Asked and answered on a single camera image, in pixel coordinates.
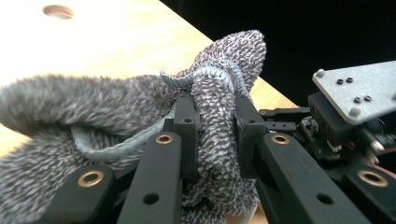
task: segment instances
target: hole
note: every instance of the hole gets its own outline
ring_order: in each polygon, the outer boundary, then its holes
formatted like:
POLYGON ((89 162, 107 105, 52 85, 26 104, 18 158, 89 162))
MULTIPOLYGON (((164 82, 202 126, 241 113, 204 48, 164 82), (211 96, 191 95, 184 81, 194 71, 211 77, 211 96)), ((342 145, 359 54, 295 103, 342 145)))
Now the hole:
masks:
POLYGON ((89 171, 79 177, 78 185, 83 188, 90 188, 99 184, 104 177, 105 174, 102 171, 89 171))
POLYGON ((74 17, 72 9, 59 5, 50 5, 43 8, 44 14, 60 20, 70 20, 74 17))
POLYGON ((163 134, 158 136, 155 141, 159 144, 168 144, 173 141, 173 137, 171 135, 163 134))
POLYGON ((90 175, 87 175, 84 177, 84 181, 91 182, 91 181, 97 179, 98 177, 99 177, 99 175, 97 175, 97 174, 90 174, 90 175))
POLYGON ((280 145, 286 145, 290 142, 288 137, 282 135, 274 135, 272 136, 272 140, 280 145))
POLYGON ((326 194, 318 194, 317 198, 321 203, 333 204, 332 198, 326 194))
POLYGON ((373 181, 375 181, 375 182, 379 182, 379 181, 381 181, 381 179, 380 178, 378 178, 378 176, 376 176, 376 175, 372 175, 372 174, 365 174, 364 175, 365 177, 367 177, 368 179, 370 179, 370 180, 373 180, 373 181))
POLYGON ((376 186, 376 187, 386 187, 389 183, 388 180, 384 178, 384 176, 377 174, 373 171, 368 170, 360 170, 358 171, 359 178, 366 182, 367 184, 376 186))
POLYGON ((143 203, 148 204, 148 205, 152 205, 152 204, 155 204, 156 202, 158 202, 159 200, 160 200, 160 196, 158 196, 158 194, 150 193, 150 194, 147 194, 143 198, 143 203))

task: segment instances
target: bolt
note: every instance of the bolt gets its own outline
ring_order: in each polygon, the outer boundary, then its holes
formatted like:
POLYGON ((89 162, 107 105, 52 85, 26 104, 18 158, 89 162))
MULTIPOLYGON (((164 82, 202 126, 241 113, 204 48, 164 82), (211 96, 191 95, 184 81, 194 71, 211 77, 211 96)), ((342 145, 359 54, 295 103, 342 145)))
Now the bolt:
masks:
POLYGON ((369 95, 364 96, 364 101, 370 102, 372 100, 373 100, 373 98, 371 98, 371 96, 369 96, 369 95))
POLYGON ((375 154, 372 151, 367 151, 366 152, 366 158, 372 163, 372 164, 379 164, 378 158, 375 156, 375 154))
POLYGON ((319 69, 314 75, 317 77, 324 77, 324 70, 323 69, 319 69))
POLYGON ((370 143, 370 148, 374 153, 385 151, 384 146, 382 146, 382 144, 378 141, 373 141, 372 143, 370 143))
POLYGON ((355 98, 353 99, 353 102, 355 102, 355 103, 357 103, 357 104, 360 104, 360 103, 361 103, 361 98, 360 98, 360 97, 355 97, 355 98))
POLYGON ((361 110, 356 106, 350 108, 349 115, 352 117, 357 117, 361 113, 361 110))

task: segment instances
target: gray knit sock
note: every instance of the gray knit sock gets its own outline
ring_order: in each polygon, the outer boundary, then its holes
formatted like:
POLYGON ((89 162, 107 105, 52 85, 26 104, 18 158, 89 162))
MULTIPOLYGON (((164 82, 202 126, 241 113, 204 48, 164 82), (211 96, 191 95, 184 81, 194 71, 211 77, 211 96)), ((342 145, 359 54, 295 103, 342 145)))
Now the gray knit sock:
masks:
POLYGON ((248 94, 262 70, 262 39, 258 31, 228 35, 177 77, 46 76, 0 89, 0 122, 34 139, 0 160, 2 223, 38 220, 56 189, 81 166, 99 162, 117 170, 139 160, 141 136, 158 132, 154 124, 172 116, 183 90, 191 90, 202 122, 200 178, 183 195, 183 222, 223 223, 227 213, 250 212, 259 199, 254 180, 239 174, 233 98, 236 91, 248 94), (139 147, 120 147, 131 142, 139 147))

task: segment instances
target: black plastic part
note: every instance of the black plastic part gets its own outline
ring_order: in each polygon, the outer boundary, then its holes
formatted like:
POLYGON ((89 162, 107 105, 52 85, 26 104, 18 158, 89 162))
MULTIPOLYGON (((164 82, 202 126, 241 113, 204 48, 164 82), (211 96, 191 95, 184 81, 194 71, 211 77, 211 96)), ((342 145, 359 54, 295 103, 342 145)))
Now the black plastic part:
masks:
POLYGON ((299 123, 305 117, 311 116, 309 107, 278 108, 275 110, 261 109, 259 113, 265 121, 282 121, 299 123))
POLYGON ((396 223, 396 181, 385 172, 367 165, 356 165, 345 172, 343 186, 349 198, 373 223, 396 223), (365 172, 366 181, 359 172, 365 172), (375 174, 385 179, 385 183, 375 174))
POLYGON ((175 133, 151 136, 122 207, 118 224, 181 222, 181 139, 175 133), (167 144, 156 138, 172 137, 167 144))
POLYGON ((197 178, 197 148, 198 132, 196 126, 200 124, 198 113, 195 113, 194 101, 189 92, 182 92, 177 96, 174 119, 174 132, 183 141, 181 142, 182 163, 181 176, 183 178, 197 178))
POLYGON ((174 130, 174 120, 173 119, 165 119, 163 123, 163 132, 172 132, 174 130))
POLYGON ((256 178, 253 165, 254 148, 262 144, 268 130, 253 103, 242 94, 235 94, 235 117, 237 124, 238 162, 243 178, 256 178))
POLYGON ((269 223, 370 223, 291 136, 266 134, 259 153, 257 191, 269 223))
POLYGON ((265 121, 264 124, 268 130, 277 133, 294 134, 297 130, 297 125, 294 122, 265 121))
POLYGON ((105 223, 117 199, 113 171, 104 165, 77 169, 59 188, 44 216, 37 224, 105 223), (103 179, 92 187, 81 187, 78 179, 89 171, 103 172, 103 179))
POLYGON ((308 96, 312 118, 318 123, 319 131, 333 146, 350 139, 354 125, 346 123, 321 92, 308 96))

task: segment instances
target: heathered fabric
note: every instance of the heathered fabric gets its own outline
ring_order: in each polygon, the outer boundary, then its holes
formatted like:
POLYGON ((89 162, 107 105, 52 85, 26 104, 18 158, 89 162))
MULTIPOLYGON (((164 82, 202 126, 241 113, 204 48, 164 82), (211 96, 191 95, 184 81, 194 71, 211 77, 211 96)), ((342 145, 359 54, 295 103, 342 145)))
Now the heathered fabric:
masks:
POLYGON ((33 138, 0 159, 1 223, 38 220, 67 176, 81 166, 102 163, 119 170, 140 160, 141 148, 122 159, 89 160, 76 147, 70 127, 83 130, 92 149, 112 148, 167 116, 176 95, 184 90, 191 91, 202 124, 200 176, 187 183, 182 222, 224 223, 227 213, 248 214, 259 200, 254 180, 239 174, 234 93, 251 90, 265 53, 262 34, 246 31, 204 49, 176 78, 48 75, 0 89, 0 122, 33 138), (189 81, 175 87, 182 78, 189 81))

